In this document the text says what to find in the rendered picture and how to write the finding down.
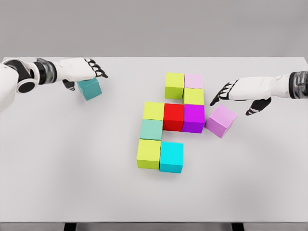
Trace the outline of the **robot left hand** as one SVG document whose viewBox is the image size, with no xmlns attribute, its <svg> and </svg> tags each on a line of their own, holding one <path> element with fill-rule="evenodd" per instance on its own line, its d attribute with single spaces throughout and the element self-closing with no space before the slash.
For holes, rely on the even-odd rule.
<svg viewBox="0 0 308 231">
<path fill-rule="evenodd" d="M 75 83 L 91 80 L 97 77 L 108 78 L 108 75 L 91 58 L 69 58 L 54 63 L 57 72 L 57 81 L 62 81 L 64 86 L 71 91 L 75 90 Z"/>
</svg>

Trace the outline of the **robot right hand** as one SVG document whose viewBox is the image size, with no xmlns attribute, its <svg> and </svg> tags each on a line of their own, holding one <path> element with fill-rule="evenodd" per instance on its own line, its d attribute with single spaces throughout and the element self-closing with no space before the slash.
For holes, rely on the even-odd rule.
<svg viewBox="0 0 308 231">
<path fill-rule="evenodd" d="M 252 104 L 245 115 L 256 114 L 271 103 L 271 82 L 273 77 L 243 77 L 225 84 L 213 98 L 211 106 L 219 101 L 248 101 Z"/>
</svg>

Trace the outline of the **teal cube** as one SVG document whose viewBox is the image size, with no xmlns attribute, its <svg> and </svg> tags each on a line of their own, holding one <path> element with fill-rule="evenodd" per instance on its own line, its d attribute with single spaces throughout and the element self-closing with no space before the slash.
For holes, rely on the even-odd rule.
<svg viewBox="0 0 308 231">
<path fill-rule="evenodd" d="M 102 90 L 97 78 L 78 81 L 77 85 L 86 101 L 102 94 Z"/>
</svg>

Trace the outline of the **lilac cube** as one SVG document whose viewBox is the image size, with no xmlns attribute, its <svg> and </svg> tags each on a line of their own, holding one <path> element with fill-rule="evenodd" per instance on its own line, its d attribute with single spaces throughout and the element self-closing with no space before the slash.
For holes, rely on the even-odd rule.
<svg viewBox="0 0 308 231">
<path fill-rule="evenodd" d="M 237 114 L 229 108 L 219 105 L 208 117 L 205 128 L 216 136 L 222 138 L 229 130 Z"/>
</svg>

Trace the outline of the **pale pink cube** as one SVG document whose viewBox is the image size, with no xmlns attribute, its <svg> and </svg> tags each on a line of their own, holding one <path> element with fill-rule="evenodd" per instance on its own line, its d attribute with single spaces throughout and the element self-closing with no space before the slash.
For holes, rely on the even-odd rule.
<svg viewBox="0 0 308 231">
<path fill-rule="evenodd" d="M 185 73 L 184 87 L 190 89 L 203 89 L 203 75 Z"/>
</svg>

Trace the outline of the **yellow-green cube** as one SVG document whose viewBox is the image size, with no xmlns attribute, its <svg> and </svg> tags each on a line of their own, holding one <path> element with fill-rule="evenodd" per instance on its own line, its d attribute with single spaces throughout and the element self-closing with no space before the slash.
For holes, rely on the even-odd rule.
<svg viewBox="0 0 308 231">
<path fill-rule="evenodd" d="M 139 139 L 137 151 L 138 168 L 159 169 L 160 152 L 160 140 Z"/>
<path fill-rule="evenodd" d="M 182 102 L 183 104 L 204 105 L 204 90 L 185 88 Z"/>
<path fill-rule="evenodd" d="M 145 102 L 143 110 L 143 119 L 148 120 L 163 120 L 164 118 L 164 103 Z"/>
<path fill-rule="evenodd" d="M 165 98 L 181 100 L 184 91 L 184 73 L 166 73 Z"/>
</svg>

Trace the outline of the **purple cube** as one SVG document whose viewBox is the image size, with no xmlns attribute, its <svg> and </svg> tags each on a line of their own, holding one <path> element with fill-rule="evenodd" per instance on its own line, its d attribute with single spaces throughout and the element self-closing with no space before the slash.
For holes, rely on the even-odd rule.
<svg viewBox="0 0 308 231">
<path fill-rule="evenodd" d="M 202 133 L 205 126 L 205 107 L 203 105 L 185 104 L 182 132 Z"/>
</svg>

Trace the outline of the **red cube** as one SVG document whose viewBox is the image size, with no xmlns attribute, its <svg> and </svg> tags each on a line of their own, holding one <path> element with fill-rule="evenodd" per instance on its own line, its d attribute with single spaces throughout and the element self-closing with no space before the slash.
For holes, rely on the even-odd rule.
<svg viewBox="0 0 308 231">
<path fill-rule="evenodd" d="M 184 123 L 184 105 L 166 103 L 164 106 L 163 130 L 181 132 Z"/>
</svg>

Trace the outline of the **mint green cube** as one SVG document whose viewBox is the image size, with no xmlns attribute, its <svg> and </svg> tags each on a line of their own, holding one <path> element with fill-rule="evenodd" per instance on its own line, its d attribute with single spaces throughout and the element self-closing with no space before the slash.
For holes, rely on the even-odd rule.
<svg viewBox="0 0 308 231">
<path fill-rule="evenodd" d="M 143 119 L 141 124 L 140 139 L 157 140 L 162 139 L 163 121 Z"/>
</svg>

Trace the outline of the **cyan cube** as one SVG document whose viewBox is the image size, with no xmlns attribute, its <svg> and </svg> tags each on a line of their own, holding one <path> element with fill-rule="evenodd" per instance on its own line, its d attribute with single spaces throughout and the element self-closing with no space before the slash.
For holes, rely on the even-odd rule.
<svg viewBox="0 0 308 231">
<path fill-rule="evenodd" d="M 184 144 L 179 142 L 161 142 L 159 171 L 181 173 L 184 161 Z"/>
</svg>

